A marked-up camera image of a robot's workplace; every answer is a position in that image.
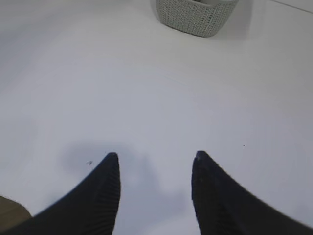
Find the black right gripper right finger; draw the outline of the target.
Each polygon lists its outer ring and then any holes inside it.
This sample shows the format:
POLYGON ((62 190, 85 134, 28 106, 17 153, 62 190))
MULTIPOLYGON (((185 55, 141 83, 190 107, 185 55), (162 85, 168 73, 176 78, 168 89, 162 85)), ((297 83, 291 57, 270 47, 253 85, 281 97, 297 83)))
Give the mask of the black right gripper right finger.
POLYGON ((205 151, 193 161, 192 201, 202 235, 311 235, 232 179, 205 151))

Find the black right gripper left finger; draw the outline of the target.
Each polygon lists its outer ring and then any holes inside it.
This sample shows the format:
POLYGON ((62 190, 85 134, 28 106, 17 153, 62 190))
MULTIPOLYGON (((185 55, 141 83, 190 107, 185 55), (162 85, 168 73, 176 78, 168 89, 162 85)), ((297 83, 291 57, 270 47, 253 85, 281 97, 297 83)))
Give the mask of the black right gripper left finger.
POLYGON ((66 196, 3 234, 111 235, 120 195, 120 165, 112 152, 66 196))

